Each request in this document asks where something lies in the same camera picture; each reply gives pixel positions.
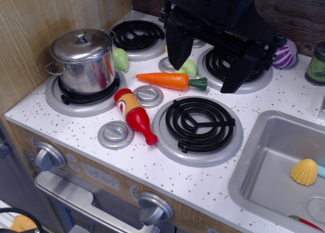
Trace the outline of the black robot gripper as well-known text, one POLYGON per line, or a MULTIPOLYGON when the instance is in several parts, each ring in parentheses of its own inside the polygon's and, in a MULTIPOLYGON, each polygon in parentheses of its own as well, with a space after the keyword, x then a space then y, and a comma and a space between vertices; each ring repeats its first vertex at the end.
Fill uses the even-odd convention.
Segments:
POLYGON ((161 18, 166 29, 170 64, 179 70, 197 38, 236 57, 223 81, 221 93, 235 93, 251 76, 253 57, 271 63, 286 37, 257 12, 255 0, 165 0, 161 18))

